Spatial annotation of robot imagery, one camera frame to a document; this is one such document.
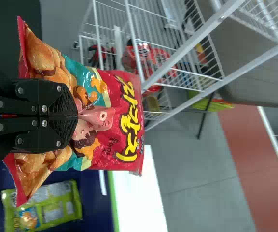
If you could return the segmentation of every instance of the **floor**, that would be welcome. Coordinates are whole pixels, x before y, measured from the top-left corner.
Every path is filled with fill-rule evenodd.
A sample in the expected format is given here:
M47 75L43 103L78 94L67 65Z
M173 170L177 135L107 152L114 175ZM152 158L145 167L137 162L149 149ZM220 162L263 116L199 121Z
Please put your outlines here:
M71 46L77 40L89 1L40 2L43 40L79 59L78 51ZM223 66L230 70L232 63L223 62ZM170 95L178 98L174 91ZM267 109L267 114L274 119L272 127L278 126L278 111ZM153 149L168 229L254 232L256 228L218 115L208 114L202 138L197 140L200 118L200 114L182 112L146 133L146 141Z

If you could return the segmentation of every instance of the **red bag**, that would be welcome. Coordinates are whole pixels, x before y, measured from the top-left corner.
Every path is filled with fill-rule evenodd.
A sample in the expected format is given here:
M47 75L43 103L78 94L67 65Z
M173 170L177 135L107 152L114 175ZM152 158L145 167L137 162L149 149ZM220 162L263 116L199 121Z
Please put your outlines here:
M18 30L20 78L66 84L75 99L79 122L64 149L5 157L17 189L17 206L26 203L54 170L127 170L140 175L144 118L139 77L71 60L36 38L20 17Z

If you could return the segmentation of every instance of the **red snack bag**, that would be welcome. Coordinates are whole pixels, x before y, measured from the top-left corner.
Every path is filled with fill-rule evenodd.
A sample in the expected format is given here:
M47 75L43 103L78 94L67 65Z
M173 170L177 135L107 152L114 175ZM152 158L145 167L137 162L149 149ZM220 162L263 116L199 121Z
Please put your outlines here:
M18 30L20 78L66 84L75 99L79 121L66 148L43 154L9 153L3 160L16 185L17 206L26 203L55 170L72 167L141 174L144 119L139 77L71 60L36 38L20 17Z

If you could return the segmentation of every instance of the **white wire shelf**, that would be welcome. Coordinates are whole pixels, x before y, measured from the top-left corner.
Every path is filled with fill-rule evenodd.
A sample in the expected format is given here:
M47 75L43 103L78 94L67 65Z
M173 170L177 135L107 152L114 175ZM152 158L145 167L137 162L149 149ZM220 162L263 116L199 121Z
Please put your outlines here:
M195 32L204 24L204 19L197 2L191 1L192 4L187 9L189 15L184 21L187 21L189 30ZM141 61L141 79L146 80L170 59L191 33L184 33L182 27L185 23L178 18L178 15L181 15L180 9L174 8L172 1L130 0L128 3L136 39L139 43L146 44L149 50L149 58ZM98 0L91 3L79 33L81 63L105 70L123 69L120 58L122 54L119 52L125 51L131 38L128 17L125 0ZM168 22L175 25L175 29L166 28ZM89 50L93 45L94 48L98 48L99 54L95 55L98 50ZM137 68L127 70L138 73ZM155 84L201 92L223 77L222 66L213 42L210 36L207 36Z
M82 64L138 73L142 92L152 85L199 92L174 108L166 93L154 93L146 131L278 54L277 45L225 77L209 34L231 17L278 42L278 0L210 1L219 8L205 22L197 0L91 0L79 33Z
M163 115L169 114L172 108L166 88L143 97L143 107L144 120L159 120Z
M178 48L204 23L196 0L184 4L170 0L129 0L136 38L146 43L157 57L154 63L141 61L144 79L149 79ZM156 85L204 91L224 77L222 66L210 36L159 78Z
M213 1L219 2L221 5L228 0ZM230 17L278 42L278 0L246 0Z

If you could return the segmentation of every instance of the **cartoon pig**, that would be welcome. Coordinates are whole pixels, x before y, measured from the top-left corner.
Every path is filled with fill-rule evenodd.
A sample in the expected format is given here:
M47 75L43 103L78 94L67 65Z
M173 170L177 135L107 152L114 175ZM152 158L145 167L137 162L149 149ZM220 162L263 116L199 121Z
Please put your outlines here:
M112 127L114 114L113 107L94 106L94 109L82 110L78 118L88 122L97 131L106 131Z

